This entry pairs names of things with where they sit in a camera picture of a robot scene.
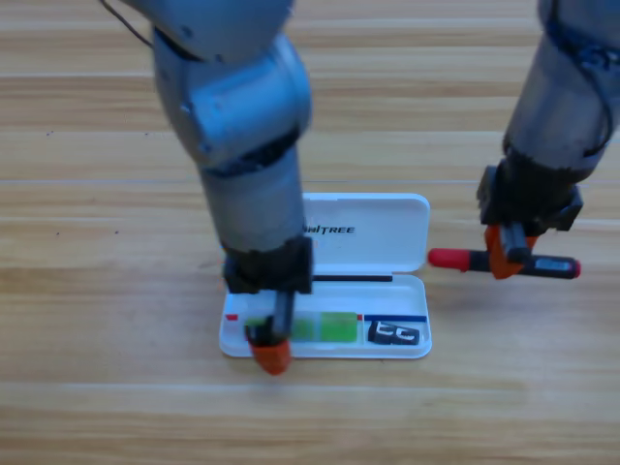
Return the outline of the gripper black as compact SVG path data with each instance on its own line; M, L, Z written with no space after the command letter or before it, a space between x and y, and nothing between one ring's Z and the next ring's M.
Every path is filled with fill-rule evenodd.
M485 168L477 191L490 272L498 280L517 274L539 236L569 230L583 206L579 170L538 165L509 156Z
M273 313L245 332L252 357L261 369L271 376L285 373L292 361L288 338L292 334L295 296L312 292L312 240L299 235L267 252L229 249L224 278L233 294L275 292Z

